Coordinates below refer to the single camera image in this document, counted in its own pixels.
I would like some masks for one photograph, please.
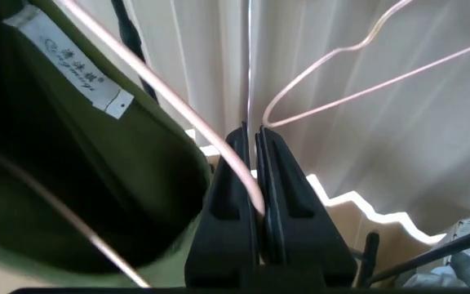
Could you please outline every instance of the white tag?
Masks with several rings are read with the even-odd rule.
[[[3,22],[25,35],[97,109],[119,119],[133,101],[39,8],[27,4]]]

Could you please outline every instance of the green garment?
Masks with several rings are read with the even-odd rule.
[[[52,1],[30,3],[135,99],[120,119],[94,108],[26,37],[2,23],[24,2],[0,0],[0,153],[54,192],[149,283],[182,285],[190,222],[209,185],[204,155]],[[132,286],[1,167],[0,262],[61,285]]]

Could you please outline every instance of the size tag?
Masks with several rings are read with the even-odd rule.
[[[39,8],[27,4],[3,21],[16,27],[97,109],[119,119],[134,96],[106,77]]]

